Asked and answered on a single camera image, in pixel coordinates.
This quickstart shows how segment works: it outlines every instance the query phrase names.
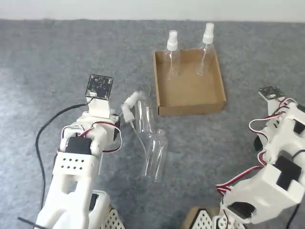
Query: white robotic arm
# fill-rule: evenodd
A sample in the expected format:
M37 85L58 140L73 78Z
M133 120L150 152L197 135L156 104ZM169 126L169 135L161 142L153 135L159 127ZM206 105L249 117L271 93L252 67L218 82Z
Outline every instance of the white robotic arm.
M285 98L274 86L260 89L259 94L268 102L269 116L252 122L268 122L261 131L252 129L252 122L249 128L258 135L254 146L259 151L257 157L261 166L254 166L230 181L216 185L223 195L219 215L211 218L202 209L190 228L208 225L211 229L243 229L243 224L273 219L284 209L302 201L305 193L305 107ZM254 170L257 173L252 178L233 185Z
M103 154L120 149L105 151L105 148L118 134L122 141L119 116L110 115L108 99L112 80L90 76L86 92L89 111L63 128L50 190L36 225L48 229L104 229L108 221L118 229L125 228L117 212L110 208L108 194L92 188ZM76 188L69 192L72 182L77 183Z

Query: bottle cap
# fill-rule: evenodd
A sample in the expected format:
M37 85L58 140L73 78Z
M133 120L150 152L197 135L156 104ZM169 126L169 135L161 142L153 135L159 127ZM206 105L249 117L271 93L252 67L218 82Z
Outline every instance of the bottle cap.
M176 30L171 30L168 41L167 41L167 50L169 51L176 51L178 49L178 32Z
M214 38L214 23L207 23L203 34L202 42L205 44L212 44Z

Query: clear plastic bottle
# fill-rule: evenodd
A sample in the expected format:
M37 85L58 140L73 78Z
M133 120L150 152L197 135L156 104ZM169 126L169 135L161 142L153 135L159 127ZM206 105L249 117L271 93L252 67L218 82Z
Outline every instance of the clear plastic bottle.
M180 51L178 49L178 32L171 30L166 45L165 59L168 63L168 79L174 79L179 74Z
M167 158L167 139L165 133L165 130L158 129L157 133L150 138L146 148L147 155L143 175L153 178L156 182L161 181Z
M196 67L198 75L205 75L211 66L211 62L215 55L215 48L213 45L214 39L214 24L207 23L203 34L202 43L199 46L202 57L200 63Z
M146 92L139 92L139 100L135 105L136 130L139 134L152 135L154 131L154 116L151 101Z

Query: circuit board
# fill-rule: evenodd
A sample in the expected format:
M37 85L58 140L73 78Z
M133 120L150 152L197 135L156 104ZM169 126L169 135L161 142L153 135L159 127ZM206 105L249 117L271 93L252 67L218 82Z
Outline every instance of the circuit board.
M89 77L86 97L109 100L113 77L94 75Z
M278 99L284 96L284 94L275 86L268 86L259 89L258 93L266 100Z

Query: brown cardboard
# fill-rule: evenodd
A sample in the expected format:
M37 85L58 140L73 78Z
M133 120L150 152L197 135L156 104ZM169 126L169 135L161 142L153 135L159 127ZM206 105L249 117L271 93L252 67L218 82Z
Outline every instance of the brown cardboard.
M164 51L156 51L153 56L157 92L158 115L195 115L221 112L226 98L220 74L217 55L213 58L209 71L204 76L195 72L201 61L198 49L180 50L181 65L175 79L167 79L168 64Z

